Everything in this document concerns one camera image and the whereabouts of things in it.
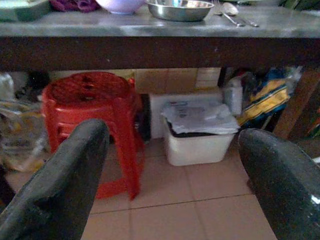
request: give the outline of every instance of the spoon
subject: spoon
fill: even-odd
[[[239,19],[241,19],[246,24],[248,24],[248,25],[250,25],[252,27],[255,27],[255,28],[259,27],[259,25],[256,24],[255,22],[250,21],[248,19],[245,19],[242,16],[239,16],[239,10],[234,5],[232,5],[230,2],[225,2],[223,4],[223,8],[224,8],[226,14],[228,14],[230,16],[237,16]]]
[[[225,16],[230,22],[232,22],[237,27],[244,27],[245,26],[245,24],[233,20],[228,14],[226,14],[224,7],[220,4],[219,0],[213,0],[213,2],[214,2],[213,14],[219,15],[219,16]]]

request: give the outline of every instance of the purple cloth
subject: purple cloth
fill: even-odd
[[[88,13],[100,8],[95,0],[50,0],[52,7],[61,12],[80,11]]]

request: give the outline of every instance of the stool hole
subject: stool hole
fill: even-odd
[[[84,89],[91,90],[94,86],[92,84],[83,86]]]
[[[84,82],[84,83],[92,83],[92,80],[89,77],[84,76],[83,79],[82,79],[82,82]]]
[[[87,95],[87,94],[82,94],[79,96],[79,99],[83,102],[86,102],[86,101],[91,101],[91,100],[94,100],[95,99],[95,96],[93,95]]]

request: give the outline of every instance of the stool leg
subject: stool leg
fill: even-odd
[[[127,138],[116,138],[115,141],[122,173],[126,181],[127,191],[132,200],[140,192],[139,169],[137,166],[134,138],[127,136]]]
[[[116,101],[116,105],[113,107],[113,112],[117,119],[114,138],[119,162],[126,180],[127,191],[132,200],[140,192],[139,168],[135,145],[134,120],[129,111],[124,111],[125,109],[128,109],[125,104],[121,101]]]

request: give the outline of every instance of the stainless steel bowl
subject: stainless steel bowl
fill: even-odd
[[[179,22],[201,21],[214,6],[197,0],[146,0],[146,3],[156,18]]]

